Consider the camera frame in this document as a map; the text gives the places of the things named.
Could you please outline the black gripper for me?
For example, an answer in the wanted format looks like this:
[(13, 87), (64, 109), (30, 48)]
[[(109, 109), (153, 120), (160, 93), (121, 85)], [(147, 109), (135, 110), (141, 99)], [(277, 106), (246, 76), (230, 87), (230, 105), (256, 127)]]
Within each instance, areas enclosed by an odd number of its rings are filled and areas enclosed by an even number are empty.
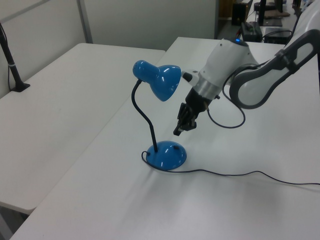
[(199, 113), (206, 111), (213, 100), (199, 95), (193, 88), (185, 98), (185, 103), (181, 103), (177, 125), (173, 131), (175, 136), (179, 136), (183, 131), (191, 131), (197, 127), (196, 118)]

